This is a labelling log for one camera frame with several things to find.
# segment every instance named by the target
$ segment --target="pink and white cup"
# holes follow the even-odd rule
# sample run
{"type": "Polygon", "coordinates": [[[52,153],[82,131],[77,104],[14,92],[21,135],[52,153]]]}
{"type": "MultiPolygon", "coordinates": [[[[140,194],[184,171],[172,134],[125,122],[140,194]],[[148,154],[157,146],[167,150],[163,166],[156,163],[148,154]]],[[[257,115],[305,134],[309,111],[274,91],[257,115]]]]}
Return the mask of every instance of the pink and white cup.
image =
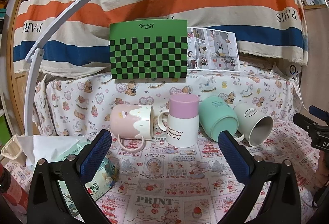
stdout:
{"type": "Polygon", "coordinates": [[[136,153],[144,148],[144,140],[153,138],[153,107],[142,104],[118,104],[110,115],[111,132],[118,138],[123,150],[136,153]],[[139,139],[141,145],[137,148],[124,146],[122,139],[139,139]]]}
{"type": "Polygon", "coordinates": [[[170,96],[169,110],[158,116],[160,129],[166,132],[167,142],[175,147],[187,148],[198,141],[199,97],[194,94],[177,93],[170,96]],[[162,123],[168,114],[167,126],[162,123]]]}

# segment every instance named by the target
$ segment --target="checkerboard pattern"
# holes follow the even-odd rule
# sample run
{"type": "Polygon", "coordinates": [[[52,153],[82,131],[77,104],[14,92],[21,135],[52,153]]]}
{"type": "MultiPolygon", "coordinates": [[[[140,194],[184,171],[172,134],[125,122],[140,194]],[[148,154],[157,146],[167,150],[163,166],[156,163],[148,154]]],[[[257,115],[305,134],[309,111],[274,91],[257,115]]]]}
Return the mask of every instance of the checkerboard pattern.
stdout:
{"type": "Polygon", "coordinates": [[[110,40],[113,79],[186,78],[187,37],[150,37],[110,40]]]}

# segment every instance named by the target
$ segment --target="wooden door frame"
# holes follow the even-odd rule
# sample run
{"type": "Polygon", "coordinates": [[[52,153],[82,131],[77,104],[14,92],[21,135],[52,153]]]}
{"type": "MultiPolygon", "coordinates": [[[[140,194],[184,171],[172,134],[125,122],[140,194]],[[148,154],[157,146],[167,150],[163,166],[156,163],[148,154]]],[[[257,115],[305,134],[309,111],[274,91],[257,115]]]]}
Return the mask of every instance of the wooden door frame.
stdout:
{"type": "Polygon", "coordinates": [[[21,0],[10,0],[7,5],[7,12],[5,16],[5,23],[0,48],[0,70],[1,75],[1,98],[3,102],[6,119],[11,133],[24,134],[24,123],[19,115],[19,109],[15,99],[15,92],[18,89],[13,84],[12,74],[14,73],[13,63],[13,44],[14,44],[14,25],[15,19],[18,14],[19,5],[21,0]]]}

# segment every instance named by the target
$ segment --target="mug handle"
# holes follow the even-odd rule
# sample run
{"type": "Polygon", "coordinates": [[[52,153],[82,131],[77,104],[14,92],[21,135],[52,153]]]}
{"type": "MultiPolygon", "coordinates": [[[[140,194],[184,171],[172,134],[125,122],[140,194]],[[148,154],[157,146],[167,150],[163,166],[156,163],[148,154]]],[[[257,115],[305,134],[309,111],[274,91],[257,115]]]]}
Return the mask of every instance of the mug handle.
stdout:
{"type": "Polygon", "coordinates": [[[160,115],[158,116],[158,126],[161,130],[166,131],[167,127],[162,123],[162,116],[164,113],[169,113],[169,110],[162,111],[160,115]]]}
{"type": "Polygon", "coordinates": [[[118,134],[118,142],[119,142],[120,147],[122,149],[124,149],[126,152],[129,152],[129,153],[137,153],[137,152],[141,151],[144,148],[144,136],[142,136],[142,144],[139,147],[134,148],[134,149],[128,149],[128,148],[123,146],[123,144],[121,142],[120,134],[118,134]]]}
{"type": "Polygon", "coordinates": [[[241,135],[241,137],[239,137],[239,138],[234,138],[237,142],[240,142],[240,141],[242,141],[243,139],[244,139],[244,133],[241,135]]]}

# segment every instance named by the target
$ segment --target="teal mug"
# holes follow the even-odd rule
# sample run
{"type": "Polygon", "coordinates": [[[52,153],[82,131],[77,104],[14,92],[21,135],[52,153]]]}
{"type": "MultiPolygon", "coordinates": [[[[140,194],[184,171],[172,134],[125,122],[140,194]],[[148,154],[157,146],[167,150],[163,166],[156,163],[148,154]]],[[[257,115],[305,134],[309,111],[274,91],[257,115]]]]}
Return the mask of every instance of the teal mug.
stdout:
{"type": "Polygon", "coordinates": [[[214,141],[218,141],[218,135],[224,130],[234,135],[239,126],[234,110],[218,96],[200,103],[199,120],[208,137],[214,141]]]}

